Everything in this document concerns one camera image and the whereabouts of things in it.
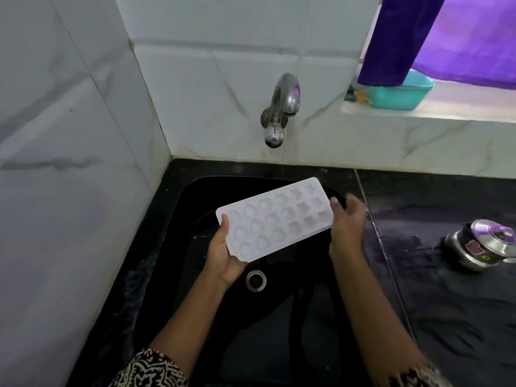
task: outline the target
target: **hand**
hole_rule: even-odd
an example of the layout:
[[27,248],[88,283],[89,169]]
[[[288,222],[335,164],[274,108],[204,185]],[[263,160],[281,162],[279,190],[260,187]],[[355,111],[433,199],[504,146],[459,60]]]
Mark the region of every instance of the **hand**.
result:
[[335,261],[362,253],[362,236],[365,228],[365,205],[353,194],[346,195],[347,208],[337,198],[330,199],[333,211],[331,225],[330,258]]
[[228,216],[223,214],[223,222],[210,242],[206,265],[204,266],[204,270],[220,279],[226,285],[226,289],[240,277],[247,265],[247,262],[242,262],[234,255],[229,254],[225,242],[228,231],[229,219]]

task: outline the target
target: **steel lid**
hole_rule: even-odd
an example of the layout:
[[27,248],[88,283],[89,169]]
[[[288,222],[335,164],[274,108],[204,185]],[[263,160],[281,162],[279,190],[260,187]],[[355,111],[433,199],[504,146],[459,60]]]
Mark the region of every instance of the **steel lid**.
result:
[[475,220],[471,232],[489,251],[504,257],[516,256],[516,233],[510,227],[491,220]]

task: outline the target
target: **sink drain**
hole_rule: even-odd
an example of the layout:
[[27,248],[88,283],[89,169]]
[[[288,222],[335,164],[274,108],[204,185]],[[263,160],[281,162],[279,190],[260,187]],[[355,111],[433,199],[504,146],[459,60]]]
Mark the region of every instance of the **sink drain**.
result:
[[246,286],[251,292],[261,292],[267,285],[267,277],[260,270],[253,270],[247,274]]

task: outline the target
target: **person's left hand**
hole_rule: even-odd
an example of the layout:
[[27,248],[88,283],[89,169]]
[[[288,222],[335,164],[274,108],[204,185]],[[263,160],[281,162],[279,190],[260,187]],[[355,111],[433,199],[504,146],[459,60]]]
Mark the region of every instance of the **person's left hand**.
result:
[[210,242],[204,269],[221,279],[229,288],[240,277],[247,262],[242,262],[234,255],[229,254],[225,241],[228,232],[229,219],[228,216],[223,214],[223,222]]

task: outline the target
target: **granite countertop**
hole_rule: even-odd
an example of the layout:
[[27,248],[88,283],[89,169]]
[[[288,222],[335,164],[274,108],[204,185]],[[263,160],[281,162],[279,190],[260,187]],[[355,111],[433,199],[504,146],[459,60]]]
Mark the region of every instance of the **granite countertop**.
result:
[[476,218],[516,227],[516,181],[189,159],[173,160],[164,174],[68,385],[107,385],[139,349],[134,327],[172,212],[181,191],[206,176],[316,176],[365,199],[365,255],[422,351],[456,387],[513,385],[516,265],[457,270],[440,240]]

